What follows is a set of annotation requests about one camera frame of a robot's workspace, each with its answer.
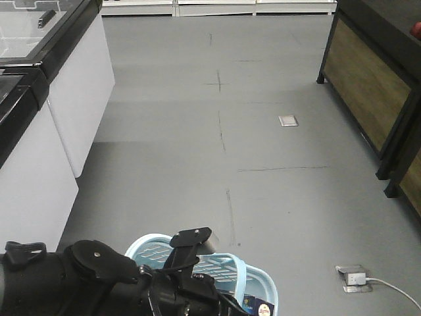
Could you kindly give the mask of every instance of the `plastic basket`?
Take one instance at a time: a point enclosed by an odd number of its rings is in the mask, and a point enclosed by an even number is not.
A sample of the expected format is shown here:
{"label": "plastic basket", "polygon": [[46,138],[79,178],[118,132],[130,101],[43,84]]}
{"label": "plastic basket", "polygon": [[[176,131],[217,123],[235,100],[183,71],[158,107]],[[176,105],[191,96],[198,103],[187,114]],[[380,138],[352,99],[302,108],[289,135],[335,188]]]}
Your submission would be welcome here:
{"label": "plastic basket", "polygon": [[[125,256],[133,259],[137,265],[148,265],[160,269],[170,255],[171,237],[163,234],[148,234],[136,240]],[[256,267],[247,265],[231,253],[200,255],[200,262],[193,269],[194,273],[206,273],[215,279],[219,290],[233,293],[242,305],[244,294],[256,296],[274,304],[274,316],[278,314],[278,291],[270,276]]]}

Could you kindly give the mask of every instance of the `black metal frame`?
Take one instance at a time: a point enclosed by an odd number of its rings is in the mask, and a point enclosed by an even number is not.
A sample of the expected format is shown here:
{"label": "black metal frame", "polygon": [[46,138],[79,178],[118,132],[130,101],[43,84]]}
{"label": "black metal frame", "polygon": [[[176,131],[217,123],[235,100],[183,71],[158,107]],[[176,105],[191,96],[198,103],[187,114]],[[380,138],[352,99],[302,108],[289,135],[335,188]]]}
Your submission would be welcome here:
{"label": "black metal frame", "polygon": [[2,76],[22,75],[0,104],[0,168],[25,133],[49,93],[44,73],[36,68],[14,68]]}
{"label": "black metal frame", "polygon": [[391,176],[389,185],[384,191],[388,198],[396,198],[401,194],[405,194],[399,187],[399,184],[405,177],[409,167],[414,161],[414,158],[421,150],[421,112],[417,114],[417,117],[414,121],[414,126],[414,133],[405,144],[405,148],[403,150],[399,164]]}
{"label": "black metal frame", "polygon": [[[332,22],[332,29],[330,31],[328,44],[324,52],[322,65],[320,67],[320,72],[317,78],[317,83],[323,84],[326,79],[335,91],[335,93],[342,100],[342,107],[351,116],[352,120],[362,132],[362,135],[366,138],[370,147],[374,150],[378,158],[381,160],[380,167],[376,175],[380,180],[385,180],[391,176],[393,169],[396,167],[400,158],[400,152],[402,152],[403,150],[405,140],[414,126],[414,115],[421,108],[421,86],[417,78],[409,74],[409,72],[407,72],[400,63],[398,63],[393,57],[389,56],[378,43],[376,43],[372,38],[370,38],[370,36],[366,35],[361,28],[359,28],[354,22],[352,22],[351,18],[347,15],[347,13],[342,10],[341,3],[342,1],[339,1],[334,21]],[[403,105],[401,112],[399,113],[394,125],[392,126],[392,129],[389,132],[389,135],[387,136],[380,150],[378,150],[376,146],[374,146],[374,144],[367,136],[362,126],[359,124],[358,120],[352,114],[348,106],[346,106],[346,103],[336,91],[335,87],[330,82],[328,76],[324,72],[324,67],[326,66],[326,60],[328,58],[330,46],[332,44],[332,39],[335,34],[337,21],[339,19],[344,21],[344,23],[346,23],[346,25],[348,25],[348,27],[350,27],[350,29],[352,29],[356,33],[356,35],[369,48],[371,48],[371,50],[373,50],[373,52],[375,52],[375,54],[377,54],[377,56],[384,63],[386,63],[411,88],[410,95],[406,100],[405,104]]]}
{"label": "black metal frame", "polygon": [[56,25],[50,32],[53,36],[41,40],[28,58],[0,59],[0,68],[37,67],[51,83],[61,66],[73,52],[85,31],[102,7],[102,0],[85,0],[65,18],[64,23]]}

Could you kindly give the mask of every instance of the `wooden cabinet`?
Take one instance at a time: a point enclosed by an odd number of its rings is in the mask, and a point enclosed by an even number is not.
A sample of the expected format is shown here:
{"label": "wooden cabinet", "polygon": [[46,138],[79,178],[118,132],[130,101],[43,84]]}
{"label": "wooden cabinet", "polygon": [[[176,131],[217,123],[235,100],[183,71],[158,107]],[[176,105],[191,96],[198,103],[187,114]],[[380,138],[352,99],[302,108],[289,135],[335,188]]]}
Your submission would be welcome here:
{"label": "wooden cabinet", "polygon": [[421,214],[421,20],[418,0],[338,0],[318,83],[342,99],[379,158],[389,197],[404,193]]}

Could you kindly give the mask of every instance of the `cabinet leg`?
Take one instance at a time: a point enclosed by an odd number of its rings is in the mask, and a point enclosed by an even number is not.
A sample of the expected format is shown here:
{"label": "cabinet leg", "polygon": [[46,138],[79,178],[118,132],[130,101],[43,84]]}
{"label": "cabinet leg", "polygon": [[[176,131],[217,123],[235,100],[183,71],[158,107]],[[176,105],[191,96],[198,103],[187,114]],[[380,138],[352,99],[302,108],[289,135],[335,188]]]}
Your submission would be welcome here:
{"label": "cabinet leg", "polygon": [[384,166],[380,166],[379,170],[376,172],[377,179],[379,180],[387,180],[389,179],[389,171]]}
{"label": "cabinet leg", "polygon": [[399,197],[399,191],[396,187],[396,185],[390,183],[387,188],[384,190],[384,194],[388,197],[388,198],[397,198]]}
{"label": "cabinet leg", "polygon": [[318,84],[324,84],[324,75],[322,74],[322,72],[320,71],[318,73],[318,77],[317,77],[317,81]]}

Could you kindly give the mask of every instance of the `white power cable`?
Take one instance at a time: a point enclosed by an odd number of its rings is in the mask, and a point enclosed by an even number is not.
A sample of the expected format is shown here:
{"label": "white power cable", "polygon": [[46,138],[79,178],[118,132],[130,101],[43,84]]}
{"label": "white power cable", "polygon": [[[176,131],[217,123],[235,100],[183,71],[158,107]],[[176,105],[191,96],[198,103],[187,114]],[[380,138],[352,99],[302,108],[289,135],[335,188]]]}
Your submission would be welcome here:
{"label": "white power cable", "polygon": [[394,290],[398,291],[399,293],[401,293],[401,294],[405,295],[408,299],[410,299],[410,300],[411,300],[411,302],[412,302],[412,303],[414,303],[414,304],[418,307],[418,309],[421,311],[421,306],[420,306],[420,304],[418,304],[418,303],[416,302],[416,300],[414,300],[412,297],[410,297],[407,293],[405,293],[404,291],[402,291],[400,288],[397,288],[396,286],[394,286],[394,285],[392,285],[392,284],[390,284],[390,283],[387,283],[386,281],[380,280],[379,278],[366,278],[366,280],[367,280],[367,281],[376,281],[376,282],[383,283],[384,285],[387,285],[388,287],[390,287],[390,288],[392,288],[392,289],[394,289]]}

